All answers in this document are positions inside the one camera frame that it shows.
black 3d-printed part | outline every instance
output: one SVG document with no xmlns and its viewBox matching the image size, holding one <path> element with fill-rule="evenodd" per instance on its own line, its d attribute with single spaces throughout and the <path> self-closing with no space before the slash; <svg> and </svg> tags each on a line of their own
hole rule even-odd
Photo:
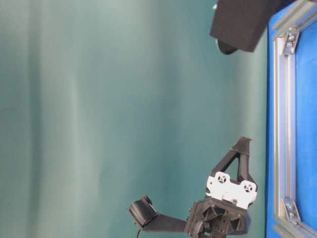
<svg viewBox="0 0 317 238">
<path fill-rule="evenodd" d="M 132 203 L 128 212 L 145 232 L 184 232 L 186 221 L 157 213 L 147 196 Z"/>
<path fill-rule="evenodd" d="M 144 227 L 158 215 L 147 196 L 143 196 L 140 200 L 132 203 L 129 212 L 141 227 Z"/>
<path fill-rule="evenodd" d="M 247 211 L 215 198 L 194 202 L 185 227 L 192 238 L 223 238 L 246 234 L 250 218 Z"/>
<path fill-rule="evenodd" d="M 238 142 L 228 151 L 228 153 L 219 161 L 219 163 L 213 168 L 210 176 L 214 177 L 219 171 L 225 172 L 226 169 L 235 160 L 239 160 L 238 177 L 237 180 L 230 179 L 233 183 L 240 183 L 243 180 L 254 182 L 253 178 L 249 174 L 249 151 L 250 151 L 250 138 L 240 137 Z"/>
</svg>

black cable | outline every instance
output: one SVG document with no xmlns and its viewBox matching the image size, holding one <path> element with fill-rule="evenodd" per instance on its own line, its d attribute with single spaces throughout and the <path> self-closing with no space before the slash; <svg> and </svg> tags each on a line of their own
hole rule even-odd
<svg viewBox="0 0 317 238">
<path fill-rule="evenodd" d="M 137 235 L 135 236 L 135 238 L 139 238 L 139 234 L 140 234 L 141 229 L 139 229 Z"/>
</svg>

white mounting plate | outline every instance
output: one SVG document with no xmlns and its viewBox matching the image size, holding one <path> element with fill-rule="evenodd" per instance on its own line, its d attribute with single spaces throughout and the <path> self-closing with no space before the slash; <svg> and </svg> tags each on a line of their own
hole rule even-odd
<svg viewBox="0 0 317 238">
<path fill-rule="evenodd" d="M 209 197 L 218 200 L 226 200 L 237 207 L 248 209 L 249 204 L 254 202 L 257 197 L 257 186 L 255 183 L 243 180 L 240 184 L 230 181 L 230 175 L 217 172 L 215 177 L 209 176 L 207 180 L 207 188 L 210 192 L 206 192 Z"/>
</svg>

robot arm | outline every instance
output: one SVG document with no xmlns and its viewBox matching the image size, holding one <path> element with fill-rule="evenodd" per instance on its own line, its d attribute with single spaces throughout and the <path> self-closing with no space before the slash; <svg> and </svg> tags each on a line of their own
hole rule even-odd
<svg viewBox="0 0 317 238">
<path fill-rule="evenodd" d="M 146 232 L 179 232 L 191 238 L 225 238 L 247 233 L 248 207 L 255 201 L 257 185 L 249 174 L 250 139 L 241 137 L 211 171 L 206 198 L 194 202 L 187 221 L 158 213 L 147 196 L 128 209 L 135 224 Z M 233 180 L 225 170 L 239 160 L 238 178 Z"/>
</svg>

blue surface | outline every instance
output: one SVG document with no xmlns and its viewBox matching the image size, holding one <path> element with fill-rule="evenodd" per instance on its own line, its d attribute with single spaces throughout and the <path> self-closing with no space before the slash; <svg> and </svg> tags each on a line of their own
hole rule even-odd
<svg viewBox="0 0 317 238">
<path fill-rule="evenodd" d="M 297 205 L 317 230 L 317 23 L 302 32 L 296 49 Z"/>
<path fill-rule="evenodd" d="M 266 238 L 279 238 L 274 229 L 277 224 L 273 218 L 273 44 L 272 38 L 275 33 L 272 27 L 274 23 L 289 8 L 275 14 L 268 25 L 268 83 L 267 83 L 267 135 L 266 135 Z"/>
<path fill-rule="evenodd" d="M 287 10 L 270 21 L 268 38 L 267 96 L 267 188 L 266 237 L 280 237 L 273 229 L 273 24 Z M 317 229 L 317 23 L 301 33 L 296 49 L 296 125 L 297 125 L 297 205 L 302 220 Z"/>
</svg>

